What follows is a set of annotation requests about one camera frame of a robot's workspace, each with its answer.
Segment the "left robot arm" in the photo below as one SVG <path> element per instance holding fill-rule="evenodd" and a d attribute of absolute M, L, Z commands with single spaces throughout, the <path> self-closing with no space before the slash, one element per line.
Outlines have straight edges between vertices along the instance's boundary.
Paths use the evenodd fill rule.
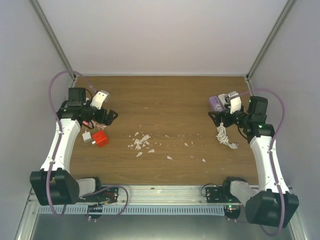
<path fill-rule="evenodd" d="M 114 110 L 103 108 L 108 92 L 100 90 L 88 99 L 87 91 L 83 87 L 69 88 L 67 100 L 55 113 L 56 129 L 48 156 L 40 170 L 30 174 L 29 181 L 42 206 L 76 204 L 83 196 L 98 202 L 103 197 L 98 177 L 76 180 L 70 174 L 72 151 L 83 123 L 109 126 L 118 117 Z"/>

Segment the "purple plug adapter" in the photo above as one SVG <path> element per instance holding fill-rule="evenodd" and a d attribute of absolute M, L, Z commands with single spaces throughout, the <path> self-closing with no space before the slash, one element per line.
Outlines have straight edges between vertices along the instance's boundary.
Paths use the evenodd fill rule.
<path fill-rule="evenodd" d="M 226 109 L 217 96 L 209 97 L 209 105 L 213 112 L 222 112 Z"/>

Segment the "white USB charger plug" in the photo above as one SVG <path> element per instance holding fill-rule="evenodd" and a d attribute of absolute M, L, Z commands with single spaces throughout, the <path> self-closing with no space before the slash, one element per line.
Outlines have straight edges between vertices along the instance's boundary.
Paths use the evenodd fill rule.
<path fill-rule="evenodd" d="M 82 139 L 84 143 L 89 143 L 93 141 L 92 135 L 88 131 L 82 134 Z"/>

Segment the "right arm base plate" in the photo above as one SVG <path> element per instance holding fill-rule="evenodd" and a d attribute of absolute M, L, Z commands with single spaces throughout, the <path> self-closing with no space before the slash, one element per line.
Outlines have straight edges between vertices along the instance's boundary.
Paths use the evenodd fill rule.
<path fill-rule="evenodd" d="M 227 203 L 239 204 L 240 201 L 230 193 L 224 190 L 223 186 L 207 186 L 205 187 L 205 196 L 207 203 Z"/>

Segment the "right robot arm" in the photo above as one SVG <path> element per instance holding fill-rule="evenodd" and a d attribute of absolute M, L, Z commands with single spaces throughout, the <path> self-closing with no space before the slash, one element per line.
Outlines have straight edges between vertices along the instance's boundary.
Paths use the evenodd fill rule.
<path fill-rule="evenodd" d="M 251 96 L 249 106 L 244 110 L 237 92 L 220 94 L 209 98 L 213 120 L 220 144 L 237 149 L 238 144 L 230 143 L 226 129 L 235 125 L 247 140 L 255 159 L 258 173 L 258 188 L 251 187 L 241 177 L 228 176 L 221 186 L 205 188 L 208 203 L 226 201 L 224 212 L 230 219 L 239 216 L 233 203 L 245 207 L 245 218 L 250 224 L 285 228 L 299 206 L 299 199 L 290 193 L 285 183 L 276 152 L 275 129 L 267 124 L 268 100 Z"/>

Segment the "white power strip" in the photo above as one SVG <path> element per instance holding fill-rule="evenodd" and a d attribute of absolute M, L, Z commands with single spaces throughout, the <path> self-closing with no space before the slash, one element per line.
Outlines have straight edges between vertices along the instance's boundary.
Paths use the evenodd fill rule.
<path fill-rule="evenodd" d="M 227 98 L 227 97 L 228 97 L 228 95 L 225 94 L 225 93 L 218 95 L 218 98 L 219 98 L 219 99 L 225 99 L 225 98 Z"/>

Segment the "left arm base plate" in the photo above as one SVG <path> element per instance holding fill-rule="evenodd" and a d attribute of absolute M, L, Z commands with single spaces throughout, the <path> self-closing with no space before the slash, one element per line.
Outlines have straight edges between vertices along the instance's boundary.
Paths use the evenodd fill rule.
<path fill-rule="evenodd" d="M 77 202 L 98 205 L 113 204 L 118 201 L 118 192 L 118 187 L 111 187 L 95 195 L 83 196 L 79 198 Z"/>

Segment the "red plug block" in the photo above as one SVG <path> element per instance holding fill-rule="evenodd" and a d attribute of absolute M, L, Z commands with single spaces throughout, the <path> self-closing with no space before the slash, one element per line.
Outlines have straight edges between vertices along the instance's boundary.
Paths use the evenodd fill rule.
<path fill-rule="evenodd" d="M 99 148 L 107 145 L 109 138 L 103 130 L 100 130 L 92 135 L 92 144 L 97 145 Z"/>

